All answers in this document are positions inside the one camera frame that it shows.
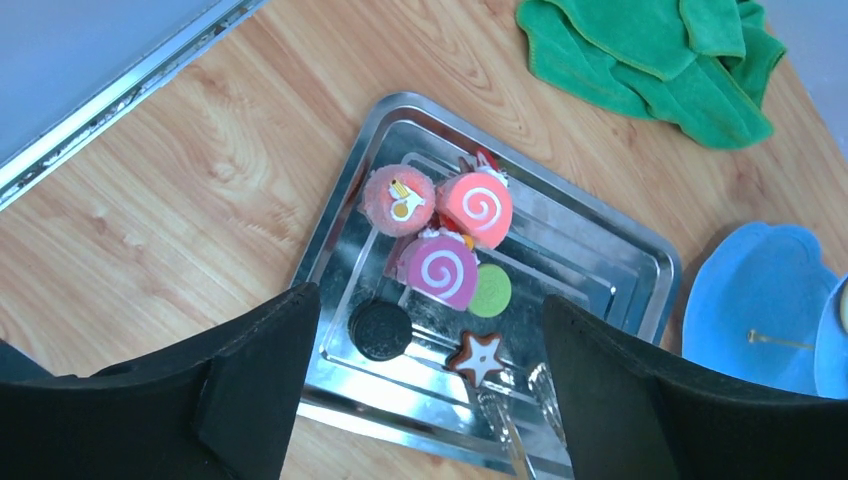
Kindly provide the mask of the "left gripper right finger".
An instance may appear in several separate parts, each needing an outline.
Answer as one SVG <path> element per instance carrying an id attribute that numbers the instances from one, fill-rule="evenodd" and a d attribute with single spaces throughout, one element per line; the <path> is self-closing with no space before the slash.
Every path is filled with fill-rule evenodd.
<path id="1" fill-rule="evenodd" d="M 557 296 L 543 340 L 578 479 L 843 479 L 847 404 L 739 380 Z"/>

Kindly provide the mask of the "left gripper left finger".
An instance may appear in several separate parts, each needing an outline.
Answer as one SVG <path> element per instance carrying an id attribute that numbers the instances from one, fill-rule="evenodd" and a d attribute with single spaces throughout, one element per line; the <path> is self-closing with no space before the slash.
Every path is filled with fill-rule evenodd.
<path id="1" fill-rule="evenodd" d="M 1 346 L 5 479 L 276 479 L 321 302 L 304 283 L 91 376 Z"/>

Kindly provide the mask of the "steel serving tongs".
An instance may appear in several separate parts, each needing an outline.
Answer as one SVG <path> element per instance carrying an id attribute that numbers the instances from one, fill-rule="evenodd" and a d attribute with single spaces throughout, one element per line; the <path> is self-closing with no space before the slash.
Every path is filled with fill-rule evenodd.
<path id="1" fill-rule="evenodd" d="M 528 374 L 527 385 L 546 426 L 544 435 L 535 440 L 527 431 L 522 433 L 517 423 L 517 415 L 508 405 L 508 401 L 489 390 L 477 390 L 473 399 L 488 422 L 501 450 L 506 454 L 517 479 L 573 479 L 573 468 L 565 465 L 543 468 L 540 456 L 534 456 L 528 449 L 537 445 L 554 454 L 567 455 L 567 442 L 562 417 L 557 404 L 555 386 L 549 367 L 538 363 Z"/>

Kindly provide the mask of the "white star cookie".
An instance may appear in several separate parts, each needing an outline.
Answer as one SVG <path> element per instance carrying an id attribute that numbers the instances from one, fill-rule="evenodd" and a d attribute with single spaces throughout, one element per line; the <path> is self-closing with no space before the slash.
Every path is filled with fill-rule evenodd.
<path id="1" fill-rule="evenodd" d="M 505 368 L 499 355 L 502 339 L 497 332 L 480 335 L 463 331 L 458 350 L 447 361 L 447 369 L 462 376 L 470 386 L 480 388 L 487 374 Z"/>

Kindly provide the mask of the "black round cookie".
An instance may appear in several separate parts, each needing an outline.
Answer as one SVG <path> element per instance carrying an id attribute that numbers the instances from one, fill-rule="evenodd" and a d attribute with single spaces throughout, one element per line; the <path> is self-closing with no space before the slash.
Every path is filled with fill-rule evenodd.
<path id="1" fill-rule="evenodd" d="M 350 339 L 366 359 L 388 361 L 405 353 L 413 338 L 409 314 L 395 303 L 360 304 L 348 320 Z"/>

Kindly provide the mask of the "green macaron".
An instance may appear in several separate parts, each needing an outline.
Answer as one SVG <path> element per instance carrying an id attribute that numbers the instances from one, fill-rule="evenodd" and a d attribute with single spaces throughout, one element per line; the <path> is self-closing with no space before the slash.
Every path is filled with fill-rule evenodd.
<path id="1" fill-rule="evenodd" d="M 482 318 L 493 318 L 506 310 L 511 298 L 512 282 L 507 272 L 495 264 L 480 264 L 477 288 L 468 310 Z"/>

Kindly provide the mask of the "pink swirl roll cake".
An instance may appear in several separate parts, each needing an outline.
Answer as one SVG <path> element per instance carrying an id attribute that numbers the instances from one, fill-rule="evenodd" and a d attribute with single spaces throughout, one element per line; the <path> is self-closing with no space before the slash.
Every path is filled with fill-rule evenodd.
<path id="1" fill-rule="evenodd" d="M 456 311 L 465 311 L 479 283 L 477 254 L 451 235 L 407 236 L 395 243 L 383 275 Z"/>

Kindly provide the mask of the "salmon swirl roll cake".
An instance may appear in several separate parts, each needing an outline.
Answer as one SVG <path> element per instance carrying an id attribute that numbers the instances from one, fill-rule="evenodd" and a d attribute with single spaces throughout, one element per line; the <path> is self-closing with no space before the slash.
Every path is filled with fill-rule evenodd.
<path id="1" fill-rule="evenodd" d="M 509 188 L 489 173 L 463 173 L 436 189 L 437 211 L 480 248 L 495 249 L 506 238 L 513 217 Z"/>

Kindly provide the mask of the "steel rectangular tray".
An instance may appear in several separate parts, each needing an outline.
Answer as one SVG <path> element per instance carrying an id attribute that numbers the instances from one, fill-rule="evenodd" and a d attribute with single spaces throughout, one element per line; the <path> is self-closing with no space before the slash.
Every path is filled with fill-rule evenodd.
<path id="1" fill-rule="evenodd" d="M 440 183 L 461 155 L 491 153 L 514 213 L 493 250 L 424 248 L 401 283 L 406 241 L 359 211 L 378 168 L 404 165 Z M 299 412 L 328 425 L 508 472 L 513 428 L 539 479 L 571 461 L 540 395 L 541 310 L 571 299 L 615 328 L 658 343 L 681 262 L 672 244 L 434 101 L 391 94 L 368 114 L 295 275 L 322 311 Z"/>

